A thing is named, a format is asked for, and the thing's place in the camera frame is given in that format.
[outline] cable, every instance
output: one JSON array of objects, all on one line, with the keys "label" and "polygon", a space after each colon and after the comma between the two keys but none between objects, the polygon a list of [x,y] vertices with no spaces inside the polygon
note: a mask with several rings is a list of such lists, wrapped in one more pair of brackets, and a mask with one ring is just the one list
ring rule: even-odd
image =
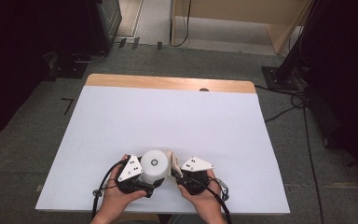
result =
[{"label": "cable", "polygon": [[190,20],[190,11],[191,11],[191,0],[190,0],[190,3],[188,4],[186,37],[185,37],[185,39],[183,40],[182,43],[180,43],[178,45],[173,45],[172,47],[175,47],[175,48],[180,47],[186,42],[186,40],[188,38],[188,21]]},{"label": "cable", "polygon": [[103,56],[97,60],[94,61],[75,61],[75,63],[97,63],[99,62],[104,56],[106,56],[106,52],[103,53]]},{"label": "cable", "polygon": [[[282,94],[287,94],[287,92],[279,92],[279,91],[274,91],[277,93],[282,93]],[[304,115],[304,123],[305,123],[305,132],[306,132],[306,138],[307,138],[307,147],[308,147],[308,153],[309,153],[309,158],[310,158],[310,167],[312,169],[312,177],[313,177],[313,181],[315,183],[315,188],[316,188],[316,195],[318,198],[318,204],[319,204],[319,212],[320,212],[320,217],[321,217],[321,223],[324,224],[324,211],[322,208],[322,200],[321,200],[321,194],[319,192],[319,184],[318,184],[318,179],[316,177],[316,172],[315,172],[315,166],[313,164],[313,158],[312,158],[312,153],[310,151],[310,134],[308,131],[308,122],[307,122],[307,113],[306,113],[306,109],[307,109],[307,105],[308,105],[308,99],[307,98],[302,98],[305,97],[305,92],[303,91],[299,91],[296,93],[291,93],[292,97],[291,97],[291,104],[296,107],[296,108],[302,108],[303,109],[303,115]],[[301,100],[300,104],[295,104],[294,103],[294,99],[295,97],[298,97]]]},{"label": "cable", "polygon": [[321,200],[321,194],[319,192],[318,179],[316,178],[316,172],[315,172],[315,167],[313,165],[312,153],[310,151],[310,134],[308,132],[307,113],[306,113],[306,107],[305,106],[303,107],[303,114],[304,114],[304,123],[305,123],[305,133],[306,133],[306,136],[307,136],[308,154],[310,156],[310,168],[312,169],[313,181],[315,183],[315,188],[316,188],[316,196],[318,197],[319,213],[320,213],[320,216],[321,216],[321,223],[324,224],[324,210],[322,209],[322,200]]},{"label": "cable", "polygon": [[102,196],[102,190],[103,190],[103,184],[106,180],[106,178],[108,176],[110,176],[110,173],[113,171],[113,169],[115,169],[118,165],[123,164],[124,161],[119,161],[116,164],[114,164],[106,173],[106,175],[103,178],[103,181],[101,182],[101,185],[98,189],[94,190],[92,193],[95,196],[94,197],[94,204],[92,206],[92,214],[91,214],[91,219],[93,219],[95,217],[95,215],[97,214],[97,205],[98,205],[98,199]]},{"label": "cable", "polygon": [[273,92],[280,93],[280,94],[293,95],[293,93],[290,92],[290,91],[275,91],[275,90],[270,90],[269,88],[262,87],[262,86],[259,86],[259,85],[255,85],[255,87],[258,88],[258,89],[261,89],[261,90],[265,90],[265,91],[273,91]]}]

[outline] black mount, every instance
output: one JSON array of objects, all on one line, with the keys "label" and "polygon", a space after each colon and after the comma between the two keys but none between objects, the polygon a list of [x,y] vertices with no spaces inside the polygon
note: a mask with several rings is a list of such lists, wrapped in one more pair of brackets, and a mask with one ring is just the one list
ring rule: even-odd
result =
[{"label": "black mount", "polygon": [[272,90],[298,91],[298,86],[293,75],[287,76],[284,80],[277,79],[279,69],[280,67],[261,67],[268,88]]}]

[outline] wrist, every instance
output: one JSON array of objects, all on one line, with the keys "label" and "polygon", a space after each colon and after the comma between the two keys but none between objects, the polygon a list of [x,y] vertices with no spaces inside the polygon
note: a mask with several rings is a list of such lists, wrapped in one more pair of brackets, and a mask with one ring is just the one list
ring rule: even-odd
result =
[{"label": "wrist", "polygon": [[205,220],[207,224],[226,224],[222,216],[211,217],[209,220]]},{"label": "wrist", "polygon": [[111,218],[104,216],[101,213],[98,213],[91,221],[90,224],[109,224],[111,223],[113,220],[111,220]]}]

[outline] wooden edge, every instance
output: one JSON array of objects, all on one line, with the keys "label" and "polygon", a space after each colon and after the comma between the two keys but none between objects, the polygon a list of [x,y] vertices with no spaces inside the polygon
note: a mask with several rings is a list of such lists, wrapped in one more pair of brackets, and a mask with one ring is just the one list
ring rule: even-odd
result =
[{"label": "wooden edge", "polygon": [[130,87],[163,90],[209,91],[255,93],[250,81],[200,79],[187,77],[144,77],[129,75],[91,74],[86,86]]},{"label": "wooden edge", "polygon": [[266,30],[268,33],[269,40],[272,43],[272,47],[275,50],[276,54],[282,52],[283,46],[286,44],[290,36],[297,28],[297,26],[304,20],[308,13],[310,12],[312,0],[307,1],[302,10],[299,12],[298,17],[294,17],[291,24],[288,25],[276,25],[276,24],[267,24]]}]

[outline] black cable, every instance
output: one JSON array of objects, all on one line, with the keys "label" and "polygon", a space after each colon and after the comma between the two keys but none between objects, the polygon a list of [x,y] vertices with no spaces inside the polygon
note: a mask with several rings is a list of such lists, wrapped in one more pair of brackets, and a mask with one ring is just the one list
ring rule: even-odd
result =
[{"label": "black cable", "polygon": [[[280,94],[284,94],[284,95],[290,95],[290,102],[292,104],[292,107],[283,110],[282,112],[280,112],[279,114],[275,115],[274,117],[270,118],[270,119],[266,119],[264,120],[264,122],[268,123],[270,121],[273,121],[275,119],[277,119],[278,117],[280,117],[281,115],[295,109],[295,108],[303,108],[304,106],[306,106],[306,104],[308,103],[308,99],[306,98],[305,92],[303,91],[297,91],[297,92],[289,92],[289,91],[275,91],[275,90],[270,90],[268,88],[262,87],[262,86],[258,86],[255,85],[255,87],[262,89],[262,90],[266,90],[266,91],[272,91],[272,92],[276,92],[276,93],[280,93]],[[299,98],[300,99],[300,103],[299,104],[295,104],[295,98]]]},{"label": "black cable", "polygon": [[103,53],[103,56],[97,60],[93,60],[93,61],[75,61],[75,63],[97,63],[99,62],[104,56],[106,56],[106,52]]},{"label": "black cable", "polygon": [[191,0],[190,0],[190,3],[188,4],[186,37],[185,37],[185,39],[183,40],[182,43],[180,43],[178,45],[173,45],[172,47],[175,47],[175,48],[180,47],[187,41],[187,38],[188,38],[188,21],[190,20],[190,11],[191,11]]},{"label": "black cable", "polygon": [[[263,90],[267,90],[267,91],[273,91],[273,90],[270,90],[270,89],[267,89],[267,88],[264,88],[264,87],[260,87],[260,86],[256,86],[256,87],[260,88],[260,89],[263,89]],[[303,109],[305,132],[306,132],[306,138],[307,138],[307,147],[308,147],[308,153],[309,153],[309,157],[310,157],[310,167],[312,169],[312,176],[313,176],[313,180],[314,180],[314,183],[315,183],[316,195],[317,195],[317,198],[318,198],[319,212],[320,212],[320,216],[321,216],[321,223],[324,224],[324,211],[323,211],[323,208],[322,208],[321,194],[319,192],[319,185],[318,185],[318,180],[316,178],[315,166],[313,165],[312,153],[310,151],[310,134],[309,134],[309,131],[308,131],[307,114],[306,114],[306,108],[307,108],[307,105],[308,105],[309,101],[306,98],[305,92],[303,92],[303,91],[298,91],[298,92],[295,92],[295,93],[283,92],[283,91],[273,91],[273,92],[277,92],[277,93],[281,93],[281,94],[288,94],[288,93],[291,94],[292,97],[291,97],[290,101],[291,101],[291,104],[293,105],[293,107]],[[296,105],[294,103],[295,97],[298,97],[301,100],[301,103]]]},{"label": "black cable", "polygon": [[291,111],[292,109],[295,109],[295,108],[296,108],[296,107],[293,106],[293,107],[291,107],[291,108],[289,108],[289,109],[283,110],[283,112],[281,112],[281,113],[275,115],[274,117],[272,117],[272,118],[270,118],[270,119],[264,120],[264,122],[265,122],[265,123],[268,123],[268,122],[270,122],[270,121],[273,121],[273,120],[277,119],[278,117],[280,117],[281,115],[283,115],[283,114],[285,114],[285,113],[287,113],[287,112],[289,112],[289,111]]},{"label": "black cable", "polygon": [[319,204],[319,212],[321,216],[321,223],[324,224],[324,210],[322,209],[322,200],[321,200],[321,194],[319,192],[319,185],[318,185],[318,179],[316,178],[316,172],[315,167],[313,165],[313,159],[312,159],[312,153],[310,152],[310,134],[308,132],[308,123],[307,123],[307,113],[306,113],[306,107],[303,107],[303,114],[304,114],[304,123],[305,123],[305,133],[307,136],[307,146],[308,146],[308,154],[310,156],[310,168],[312,169],[312,176],[313,181],[315,183],[316,188],[316,196],[318,197],[318,204]]},{"label": "black cable", "polygon": [[108,176],[110,176],[110,173],[113,171],[113,169],[115,169],[118,165],[120,164],[123,164],[124,161],[119,161],[117,162],[116,164],[114,164],[110,169],[109,171],[106,173],[106,175],[104,176],[103,178],[103,181],[101,182],[101,185],[98,189],[94,190],[93,191],[93,194],[94,194],[94,204],[92,206],[92,214],[91,214],[91,220],[95,217],[95,215],[97,214],[97,205],[98,205],[98,200],[99,198],[102,196],[102,190],[103,190],[103,184],[106,180],[106,178]]},{"label": "black cable", "polygon": [[269,88],[265,88],[265,87],[262,87],[259,85],[255,85],[255,87],[258,89],[261,89],[261,90],[265,90],[265,91],[273,91],[273,92],[280,93],[280,94],[293,95],[293,93],[290,91],[275,91],[275,90],[270,90]]}]

